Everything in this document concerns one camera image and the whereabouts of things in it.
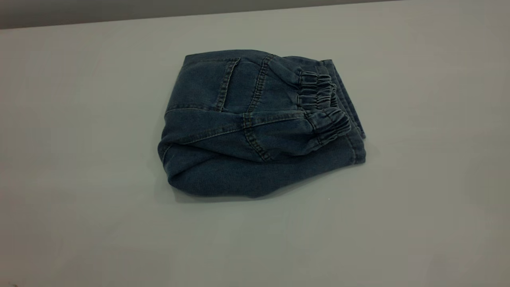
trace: blue denim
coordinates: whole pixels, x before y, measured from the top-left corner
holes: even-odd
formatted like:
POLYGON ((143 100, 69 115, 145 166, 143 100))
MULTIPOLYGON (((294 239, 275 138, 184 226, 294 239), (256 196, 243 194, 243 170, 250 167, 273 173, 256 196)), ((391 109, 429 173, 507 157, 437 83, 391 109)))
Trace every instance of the blue denim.
POLYGON ((188 194, 256 198, 365 162, 363 138, 331 60, 218 51, 184 60, 158 153, 188 194))

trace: denim pants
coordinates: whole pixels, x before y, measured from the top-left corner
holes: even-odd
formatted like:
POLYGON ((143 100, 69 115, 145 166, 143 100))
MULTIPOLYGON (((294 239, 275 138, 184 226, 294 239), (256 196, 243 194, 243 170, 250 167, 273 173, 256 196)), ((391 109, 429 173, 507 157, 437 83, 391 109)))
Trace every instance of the denim pants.
POLYGON ((256 198, 365 162, 365 133, 331 60, 232 50, 189 55, 158 145, 168 182, 256 198))

